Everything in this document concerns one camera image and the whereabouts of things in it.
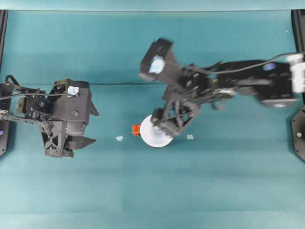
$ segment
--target cable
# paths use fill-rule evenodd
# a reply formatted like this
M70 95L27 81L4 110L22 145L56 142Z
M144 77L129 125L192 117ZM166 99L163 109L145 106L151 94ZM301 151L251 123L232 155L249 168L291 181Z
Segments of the cable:
M251 68L256 68L256 67L259 67L259 66L263 66L265 64L268 64L268 63L271 63L273 61L275 61L276 59L280 58L280 57L283 57L283 56L288 56L288 55L296 55L296 54L305 54L305 52L291 52L291 53L282 53L282 54L279 54L275 57L273 57L272 59L268 60L268 61L264 61L262 63L258 63L258 64L254 64L254 65L250 65L250 66L247 66L247 67L244 67L244 68L240 68L240 69L233 69L233 70L224 70L224 71L209 71L209 70L206 70L204 68L197 68L195 66L184 66L183 68L185 69L190 69L190 70L195 70L199 73L203 73L203 74L207 74L207 75L213 75L213 74L230 74L230 73L238 73L238 72L242 72L242 71L245 71L245 70L248 70L248 69L251 69ZM179 65L178 63L176 62L171 62L171 61L165 61L166 63L169 63L169 64L173 64L173 65Z
M13 97L18 97L18 96L27 96L27 95L42 95L42 96L61 96L61 95L66 95L66 96L71 96L75 97L73 94L68 94L68 93L58 93L58 94L46 94L46 93L18 93L18 94L12 94L8 96L3 96L0 97L0 100L5 100L5 99L11 99Z

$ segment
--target red object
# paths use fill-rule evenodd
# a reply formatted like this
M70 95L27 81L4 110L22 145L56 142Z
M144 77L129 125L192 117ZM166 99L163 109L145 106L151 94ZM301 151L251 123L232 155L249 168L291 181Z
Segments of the red object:
M132 134L134 136L141 136L140 135L140 124L134 124L132 125Z

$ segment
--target teal mat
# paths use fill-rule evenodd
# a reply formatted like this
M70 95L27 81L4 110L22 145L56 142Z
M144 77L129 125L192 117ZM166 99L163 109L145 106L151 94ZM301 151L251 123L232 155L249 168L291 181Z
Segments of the teal mat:
M303 0L1 0L0 9L76 11L234 11L305 8Z
M294 52L290 11L87 13L10 11L1 78L143 83L139 63L159 37L180 63L269 59Z
M13 74L47 91L61 78L88 80L99 84L91 90L101 115L85 134L97 142L73 159L45 157L38 127L13 124L0 157L0 228L305 227L305 163L288 122L301 101L264 109L238 95L220 112L205 105L162 149L131 135L132 124L163 106L165 85L100 84L143 83L139 61L160 36L175 41L179 61L199 65L295 50L290 11L11 11L2 80Z
M45 157L38 127L17 124L10 151L0 158L2 225L304 225L297 211L305 210L305 164L292 152L286 121L296 108L263 109L253 98L237 96L220 112L203 106L180 137L154 149L132 136L131 126L163 105L163 90L164 85L92 86L101 116L91 117L86 136L97 142L73 159ZM187 134L194 140L186 140Z

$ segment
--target white plate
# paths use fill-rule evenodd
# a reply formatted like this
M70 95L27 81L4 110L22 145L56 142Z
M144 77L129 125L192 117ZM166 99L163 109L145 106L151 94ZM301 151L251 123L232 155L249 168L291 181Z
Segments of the white plate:
M161 148L170 144L173 138L167 136L157 127L153 127L153 124L150 121L151 117L151 115L147 116L140 125L140 135L143 141L156 148Z

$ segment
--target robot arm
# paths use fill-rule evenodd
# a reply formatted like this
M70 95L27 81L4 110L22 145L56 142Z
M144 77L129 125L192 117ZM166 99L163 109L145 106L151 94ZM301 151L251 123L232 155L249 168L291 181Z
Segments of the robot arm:
M70 79L54 82L49 94L40 89L25 88L9 75L0 84L2 122L38 123L44 143L44 153L53 157L73 157L74 149L94 143L83 136L89 116L99 115L91 101L89 83ZM10 100L18 100L17 115L10 114Z
M168 85L162 97L165 106L155 109L150 121L171 138L181 134L203 104L219 110L215 103L231 99L236 93L254 96L265 107L284 107L297 101L287 63L253 60L219 62L205 68L190 64L181 68L172 45L164 39L152 43L139 73L147 81Z

